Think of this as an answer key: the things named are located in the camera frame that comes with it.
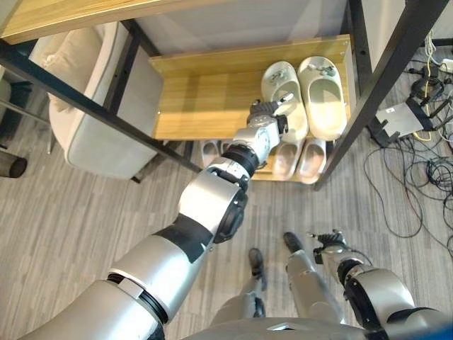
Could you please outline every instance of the metal bar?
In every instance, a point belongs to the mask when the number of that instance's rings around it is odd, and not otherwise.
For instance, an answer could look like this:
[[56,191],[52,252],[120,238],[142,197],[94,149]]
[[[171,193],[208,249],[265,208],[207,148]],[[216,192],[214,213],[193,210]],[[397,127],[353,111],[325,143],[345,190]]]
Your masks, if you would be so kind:
[[118,114],[121,99],[125,92],[127,80],[134,64],[135,56],[140,45],[140,37],[129,33],[122,48],[115,73],[104,99],[104,108],[112,115]]
[[129,31],[130,34],[138,35],[140,38],[140,46],[150,57],[162,55],[157,47],[148,38],[148,35],[142,30],[139,24],[134,19],[122,20],[121,24]]
[[350,34],[357,69],[358,93],[361,94],[373,74],[369,58],[367,27],[363,14],[362,0],[349,0]]
[[357,101],[355,112],[343,136],[327,159],[324,173],[315,185],[318,190],[327,181],[362,129],[376,115],[385,98],[417,48],[439,18],[448,0],[411,0],[401,14],[395,30],[382,53],[372,78]]
[[201,171],[200,167],[191,161],[188,161],[177,152],[165,147],[158,140],[151,138],[135,126],[130,125],[128,122],[122,120],[116,115],[111,115],[104,107],[100,106],[95,101],[87,98],[82,93],[70,87],[68,84],[37,66],[27,57],[20,55],[16,52],[14,47],[10,46],[3,40],[0,40],[0,64],[4,65],[12,72],[17,73],[20,77],[23,77],[24,79],[27,79],[28,81],[42,87],[45,91],[56,95],[58,98],[78,108],[87,115],[90,115],[91,117],[107,124],[111,128],[123,133],[144,146],[172,158],[192,171]]
[[186,140],[184,144],[184,158],[190,159],[192,156],[192,151],[193,151],[193,141],[192,140]]
[[4,106],[6,108],[9,108],[10,110],[17,112],[21,115],[26,115],[27,117],[37,120],[38,122],[44,123],[46,125],[50,125],[50,121],[48,121],[47,119],[41,118],[41,117],[35,115],[34,113],[24,110],[20,106],[14,105],[14,104],[10,103],[9,101],[4,101],[1,98],[0,98],[0,105]]

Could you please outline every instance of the metal rack leg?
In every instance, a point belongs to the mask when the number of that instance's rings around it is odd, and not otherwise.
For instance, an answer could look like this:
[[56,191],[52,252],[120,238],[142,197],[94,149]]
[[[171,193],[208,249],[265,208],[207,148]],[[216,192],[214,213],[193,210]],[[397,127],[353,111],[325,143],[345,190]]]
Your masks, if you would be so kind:
[[371,119],[376,115],[379,104],[394,85],[417,48],[439,18],[448,0],[410,0],[396,24],[381,59],[357,101],[343,136],[338,140],[328,158],[324,173],[315,185],[322,187],[338,165],[351,144]]

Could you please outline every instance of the floor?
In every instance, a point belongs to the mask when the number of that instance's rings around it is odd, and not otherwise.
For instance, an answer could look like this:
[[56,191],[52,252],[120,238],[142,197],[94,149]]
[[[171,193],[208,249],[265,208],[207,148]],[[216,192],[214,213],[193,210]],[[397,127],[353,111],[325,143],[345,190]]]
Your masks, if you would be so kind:
[[[409,79],[416,78],[401,76],[382,107],[407,97]],[[168,160],[151,164],[139,185],[94,176],[66,165],[58,145],[47,155],[46,137],[45,127],[23,119],[10,152],[27,157],[28,170],[17,180],[0,178],[2,340],[16,339],[49,320],[95,279],[105,278],[114,260],[168,225],[176,216],[181,191],[194,176]],[[254,182],[241,229],[210,253],[178,315],[166,327],[166,338],[200,331],[220,305],[240,291],[249,275],[250,247],[259,247],[265,255],[268,316],[296,316],[285,275],[285,231],[296,232],[311,249],[316,244],[306,232],[341,229],[375,266],[400,276],[418,305],[453,314],[453,263],[447,251],[426,232],[398,239],[384,226],[378,198],[362,170],[366,155],[375,148],[364,131],[318,192],[298,183]],[[443,152],[451,156],[447,149]],[[401,165],[395,160],[394,166]],[[370,159],[369,171],[382,190],[393,228],[412,230],[417,221],[377,154]],[[442,205],[425,201],[424,213],[431,232],[446,240]],[[327,281],[354,323],[340,286]]]

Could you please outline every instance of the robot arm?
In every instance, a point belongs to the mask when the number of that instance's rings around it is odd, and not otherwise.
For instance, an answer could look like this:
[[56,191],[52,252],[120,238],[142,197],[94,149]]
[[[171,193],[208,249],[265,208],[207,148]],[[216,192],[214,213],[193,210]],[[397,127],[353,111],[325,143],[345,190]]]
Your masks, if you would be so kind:
[[384,332],[387,339],[411,339],[449,324],[445,314],[416,307],[411,292],[396,274],[366,264],[338,230],[311,236],[323,245],[314,250],[315,262],[323,264],[344,287],[344,296],[365,329]]
[[189,183],[176,220],[148,236],[88,287],[70,306],[22,339],[162,339],[214,243],[231,239],[243,220],[246,190],[280,135],[285,116],[275,110],[292,94],[251,106],[246,128]]

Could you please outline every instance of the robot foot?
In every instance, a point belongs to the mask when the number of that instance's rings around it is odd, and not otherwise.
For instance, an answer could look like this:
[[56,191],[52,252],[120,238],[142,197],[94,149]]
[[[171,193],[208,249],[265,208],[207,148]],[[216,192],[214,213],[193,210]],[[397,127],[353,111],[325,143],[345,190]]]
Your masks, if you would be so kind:
[[268,280],[264,271],[264,260],[260,249],[252,248],[248,251],[248,260],[250,261],[250,267],[252,269],[252,276],[257,279],[261,279],[261,290],[266,290],[268,286]]
[[283,240],[285,241],[286,247],[289,249],[291,254],[304,248],[302,242],[300,242],[296,234],[293,232],[285,232],[283,234]]

